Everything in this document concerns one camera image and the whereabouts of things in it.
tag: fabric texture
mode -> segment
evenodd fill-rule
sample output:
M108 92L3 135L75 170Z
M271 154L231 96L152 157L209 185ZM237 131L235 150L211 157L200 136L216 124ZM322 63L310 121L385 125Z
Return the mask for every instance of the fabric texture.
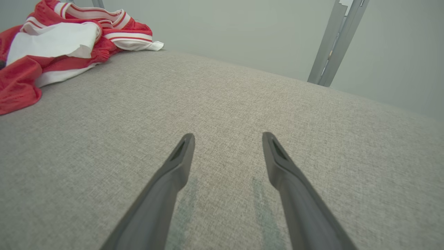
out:
M169 51L119 53L42 92L0 117L0 249L99 249L185 133L166 248L289 249L264 131L359 249L444 247L442 123Z
M53 54L48 51L43 53L42 48L37 48L37 51L47 56L34 52L20 59L15 58L13 63L8 59L7 66L0 71L0 115L36 103L41 97L41 91L35 86L36 82L39 86L43 86L64 81L107 61L110 56L122 50L158 51L163 47L161 42L153 43L153 33L147 25L136 22L123 10L108 12L102 8L79 8L72 3L42 0L23 25L0 33L0 61L8 58L12 48L19 50L15 51L16 54L23 54L20 53L20 48L11 46L15 44L14 37L17 34L24 32L31 36L41 35L51 28L55 29L51 26L60 23L88 23L96 26L97 30L93 30L94 48L90 56L82 58L71 57L70 54L51 56ZM55 46L48 46L51 47L50 50L55 50L53 52L60 52Z

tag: white fabric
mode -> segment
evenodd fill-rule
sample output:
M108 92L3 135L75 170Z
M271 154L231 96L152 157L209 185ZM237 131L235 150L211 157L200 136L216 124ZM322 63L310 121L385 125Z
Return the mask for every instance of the white fabric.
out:
M139 40L137 38L115 38L111 41L119 48L124 50L141 51L141 50L152 50L159 51L163 48L163 42L155 41L148 42L144 40Z
M19 32L12 41L6 65L26 56L73 56L91 58L100 28L92 23L59 23L34 30L34 34Z
M116 37L133 37L133 38L143 38L147 40L153 40L153 37L143 33L134 33L134 32L113 32L105 35L107 39L113 39Z
M37 18L30 16L26 19L26 22L23 24L20 32L28 33L29 35L38 35L37 30L46 28L47 26L43 23L40 23Z
M63 70L63 71L45 72L45 73L41 74L39 78L36 79L35 85L36 85L36 87L41 88L41 87L51 84L51 83L64 81L69 78L80 75L81 73L95 67L96 65L97 65L97 63L93 63L83 69L69 69L69 70Z
M60 16L63 17L64 19L66 19L65 14L66 14L66 10L69 8L69 6L72 3L58 3L55 5L54 7L54 12L57 14L61 14Z

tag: white stripe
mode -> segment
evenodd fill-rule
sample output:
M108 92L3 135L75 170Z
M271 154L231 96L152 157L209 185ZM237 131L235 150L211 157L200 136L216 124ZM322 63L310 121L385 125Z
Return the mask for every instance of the white stripe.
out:
M78 11L76 9L74 9L73 7L75 6L75 8L77 9L81 9L81 10L93 10L93 11L87 11L87 12L82 12L82 11ZM116 21L118 20L124 13L124 11L118 10L115 12L103 12L106 11L105 9L102 8L95 8L95 7L88 7L88 8L80 8L79 6L75 5L75 4L70 4L67 8L66 8L66 12L77 17L80 19L96 19L96 18L104 18L104 19L108 19L111 21Z
M75 77L77 75L80 75L81 73L95 67L98 63L93 63L89 65L86 68L83 69L69 69L69 70L60 70L60 71L48 71L39 76L39 78L36 79L34 84L37 88L41 88L45 85L60 82L67 80L71 77Z
M124 50L140 51L140 50L154 50L158 51L163 47L161 42L149 42L137 39L121 39L116 38L112 41L117 47Z
M123 29L125 27L125 25L127 25L128 22L131 20L130 15L128 15L128 14L125 15L125 11L122 10L122 13L120 14L120 18L113 23L113 26L116 25L118 22L120 22L120 19L122 19L122 16L125 16L125 18L123 19L123 21L119 25L115 26L114 28Z
M46 25L43 25L42 23L40 23L35 17L30 16L29 18L26 19L26 22L24 23L24 25L22 26L22 28L20 29L20 32L26 32L29 35L38 35L39 34L39 30L46 28Z
M114 26L112 26L112 24L109 23L100 23L102 25L102 27L104 28L114 28Z
M40 23L40 22L39 22L35 17L33 17L33 16L28 17L28 18L26 19L26 21L33 21L36 25L38 25L38 26L40 26L40 27L42 27L42 28L47 27L47 26L44 25L43 23Z
M129 33L129 32L113 32L113 33L109 33L109 34L105 35L105 38L112 39L114 37L121 37L121 36L144 38L144 39L148 39L148 40L153 40L153 37L150 35L143 34L143 33Z
M62 9L62 7L63 7L63 5L65 5L65 3L58 3L58 4L56 4L55 5L55 7L54 7L54 12L57 14L57 15L60 15L60 10Z
M65 9L63 9L63 12L62 12L62 18L63 19L66 19L66 11L71 7L71 4L73 4L73 3L68 3L66 5Z

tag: gray fabric surface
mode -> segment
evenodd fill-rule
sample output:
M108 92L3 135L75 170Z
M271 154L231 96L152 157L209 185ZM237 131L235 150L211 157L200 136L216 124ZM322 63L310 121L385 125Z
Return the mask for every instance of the gray fabric surface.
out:
M360 249L442 249L443 124L169 51L126 52L0 117L0 249L98 249L185 133L167 249L290 248L273 132Z

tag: garment sleeve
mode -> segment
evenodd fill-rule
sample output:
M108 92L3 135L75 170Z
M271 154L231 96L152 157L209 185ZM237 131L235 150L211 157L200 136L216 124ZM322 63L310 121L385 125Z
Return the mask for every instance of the garment sleeve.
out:
M162 42L153 42L153 32L146 24L138 23L132 18L123 29L104 29L103 34L124 50L158 51L163 47Z
M34 85L42 74L39 60L52 59L25 56L0 70L0 115L31 106L40 99L42 91Z

